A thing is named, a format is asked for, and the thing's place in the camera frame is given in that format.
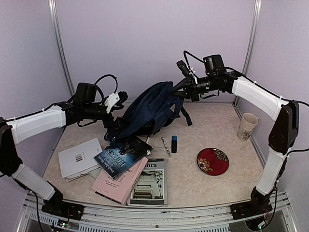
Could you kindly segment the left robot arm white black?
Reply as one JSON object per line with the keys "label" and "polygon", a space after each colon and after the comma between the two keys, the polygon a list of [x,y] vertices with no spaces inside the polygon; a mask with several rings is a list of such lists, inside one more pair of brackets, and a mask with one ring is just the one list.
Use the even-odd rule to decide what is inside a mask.
{"label": "left robot arm white black", "polygon": [[128,99],[125,91],[115,90],[108,97],[96,84],[79,83],[75,94],[67,101],[53,103],[40,111],[0,120],[0,175],[9,176],[25,189],[39,195],[44,204],[57,215],[67,211],[63,194],[26,166],[18,156],[16,145],[22,141],[51,129],[80,124],[88,119],[90,123],[102,121],[104,128],[114,127],[112,112],[122,109]]}

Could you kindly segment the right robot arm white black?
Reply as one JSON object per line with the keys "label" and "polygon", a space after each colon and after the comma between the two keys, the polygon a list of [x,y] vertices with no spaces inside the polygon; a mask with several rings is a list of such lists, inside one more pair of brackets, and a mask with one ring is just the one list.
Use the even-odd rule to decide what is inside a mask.
{"label": "right robot arm white black", "polygon": [[221,91],[234,94],[264,111],[275,122],[268,137],[269,152],[262,176],[251,192],[251,199],[230,206],[234,219],[255,216],[272,210],[270,196],[282,176],[288,152],[294,145],[299,128],[299,105],[271,93],[241,72],[224,65],[221,55],[203,58],[206,76],[198,78],[182,60],[177,67],[184,79],[173,87],[173,95],[199,100],[200,94]]}

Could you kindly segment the dark blue wuthering heights book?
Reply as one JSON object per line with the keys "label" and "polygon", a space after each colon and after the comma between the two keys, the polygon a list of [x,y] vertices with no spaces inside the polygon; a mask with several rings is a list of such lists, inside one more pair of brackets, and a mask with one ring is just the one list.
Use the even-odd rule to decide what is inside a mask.
{"label": "dark blue wuthering heights book", "polygon": [[143,157],[149,155],[153,147],[137,136],[120,141],[112,141],[94,160],[112,179],[117,179]]}

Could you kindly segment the navy blue student backpack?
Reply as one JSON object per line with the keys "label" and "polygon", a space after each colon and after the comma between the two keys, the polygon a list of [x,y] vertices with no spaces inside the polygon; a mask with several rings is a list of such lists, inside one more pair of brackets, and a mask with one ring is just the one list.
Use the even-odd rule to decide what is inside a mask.
{"label": "navy blue student backpack", "polygon": [[106,141],[119,141],[130,136],[158,133],[180,117],[185,117],[188,126],[192,120],[183,107],[184,99],[174,96],[172,81],[159,82],[142,92],[115,121],[115,127],[106,132]]}

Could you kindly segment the pink warm chord book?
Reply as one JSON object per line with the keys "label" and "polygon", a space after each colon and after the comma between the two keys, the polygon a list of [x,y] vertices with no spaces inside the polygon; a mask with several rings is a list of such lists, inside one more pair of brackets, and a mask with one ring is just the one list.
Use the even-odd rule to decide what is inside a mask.
{"label": "pink warm chord book", "polygon": [[118,178],[112,179],[105,171],[101,171],[91,189],[108,199],[125,205],[148,159],[142,158]]}

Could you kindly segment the grey ianra book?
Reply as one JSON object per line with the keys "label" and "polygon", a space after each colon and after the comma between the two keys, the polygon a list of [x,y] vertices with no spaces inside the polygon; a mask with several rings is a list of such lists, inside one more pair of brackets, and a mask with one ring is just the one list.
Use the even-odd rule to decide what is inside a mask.
{"label": "grey ianra book", "polygon": [[166,205],[168,203],[166,167],[167,159],[149,159],[131,191],[127,205],[136,207]]}

